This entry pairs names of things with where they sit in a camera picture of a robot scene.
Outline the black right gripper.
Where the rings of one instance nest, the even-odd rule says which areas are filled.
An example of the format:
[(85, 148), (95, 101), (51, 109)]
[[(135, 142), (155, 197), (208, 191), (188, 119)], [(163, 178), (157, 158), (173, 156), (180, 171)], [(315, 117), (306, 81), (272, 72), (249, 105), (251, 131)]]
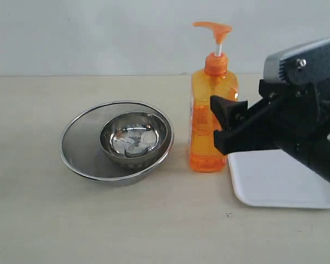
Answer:
[(263, 99), (210, 97), (221, 129), (213, 132), (222, 154), (280, 149), (330, 182), (330, 79), (301, 86), (260, 80)]

